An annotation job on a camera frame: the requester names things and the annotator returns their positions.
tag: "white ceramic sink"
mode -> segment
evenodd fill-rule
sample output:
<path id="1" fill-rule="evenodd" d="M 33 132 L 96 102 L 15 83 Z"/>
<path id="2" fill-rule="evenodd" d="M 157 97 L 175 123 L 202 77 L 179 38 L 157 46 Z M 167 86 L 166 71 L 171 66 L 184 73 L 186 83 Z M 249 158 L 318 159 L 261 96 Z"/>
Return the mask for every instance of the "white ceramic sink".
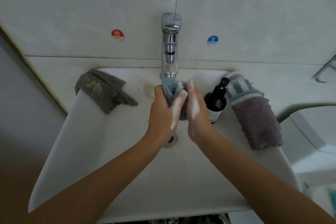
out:
<path id="1" fill-rule="evenodd" d="M 29 211 L 121 154 L 144 135 L 153 102 L 153 87 L 161 82 L 160 69 L 101 70 L 125 80 L 124 91 L 139 105 L 120 105 L 106 115 L 93 100 L 79 91 L 34 187 Z M 177 78 L 193 80 L 205 95 L 227 73 L 179 69 Z M 153 162 L 107 208 L 98 223 L 250 209 L 242 195 L 190 140 L 187 125 L 187 121 L 179 122 L 176 145 L 160 150 Z M 293 170 L 280 148 L 250 149 L 229 103 L 213 126 L 263 166 L 299 189 Z"/>

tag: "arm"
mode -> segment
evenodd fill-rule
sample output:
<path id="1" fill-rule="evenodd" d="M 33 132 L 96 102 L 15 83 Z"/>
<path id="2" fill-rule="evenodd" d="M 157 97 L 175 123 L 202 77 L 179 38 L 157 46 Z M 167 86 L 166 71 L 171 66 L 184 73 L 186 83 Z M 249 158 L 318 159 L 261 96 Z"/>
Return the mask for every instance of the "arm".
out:
<path id="1" fill-rule="evenodd" d="M 177 127 L 186 91 L 181 91 L 171 108 L 168 108 L 162 86 L 156 86 L 154 92 L 155 100 L 145 136 L 118 157 L 32 211 L 27 223 L 89 224 L 98 221 L 120 192 L 155 158 Z"/>
<path id="2" fill-rule="evenodd" d="M 265 169 L 213 129 L 199 88 L 189 82 L 187 91 L 189 99 L 195 99 L 189 101 L 187 106 L 190 138 L 245 197 L 265 224 L 336 223 L 308 197 Z M 194 119 L 191 115 L 192 109 L 195 110 L 193 105 L 199 105 L 199 112 Z"/>

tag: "blue cold sticker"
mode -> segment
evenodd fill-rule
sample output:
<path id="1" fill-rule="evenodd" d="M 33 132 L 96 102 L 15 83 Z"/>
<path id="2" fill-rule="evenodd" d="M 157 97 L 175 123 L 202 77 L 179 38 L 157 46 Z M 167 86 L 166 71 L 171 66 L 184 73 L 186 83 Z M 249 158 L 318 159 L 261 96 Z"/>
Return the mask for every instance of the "blue cold sticker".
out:
<path id="1" fill-rule="evenodd" d="M 216 43 L 218 43 L 218 37 L 216 35 L 209 37 L 208 45 L 215 45 Z"/>

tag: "faucet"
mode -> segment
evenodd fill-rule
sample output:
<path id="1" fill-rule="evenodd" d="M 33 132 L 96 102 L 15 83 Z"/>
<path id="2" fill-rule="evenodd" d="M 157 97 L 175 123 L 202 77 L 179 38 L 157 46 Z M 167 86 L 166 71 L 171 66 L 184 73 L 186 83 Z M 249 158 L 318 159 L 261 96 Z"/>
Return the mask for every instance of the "faucet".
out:
<path id="1" fill-rule="evenodd" d="M 177 55 L 177 40 L 181 29 L 181 16 L 166 13 L 161 16 L 162 29 L 162 60 L 161 79 L 175 78 L 179 73 L 179 58 Z"/>

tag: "left hand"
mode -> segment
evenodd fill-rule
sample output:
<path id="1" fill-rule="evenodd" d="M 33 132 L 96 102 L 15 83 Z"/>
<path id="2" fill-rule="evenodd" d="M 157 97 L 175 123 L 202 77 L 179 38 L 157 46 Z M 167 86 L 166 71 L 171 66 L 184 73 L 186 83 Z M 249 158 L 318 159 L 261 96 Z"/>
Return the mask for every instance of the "left hand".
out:
<path id="1" fill-rule="evenodd" d="M 181 107 L 188 93 L 182 90 L 175 98 L 171 107 L 168 107 L 162 85 L 154 87 L 154 95 L 155 99 L 150 109 L 148 129 L 145 136 L 153 140 L 152 143 L 161 148 L 176 130 Z"/>

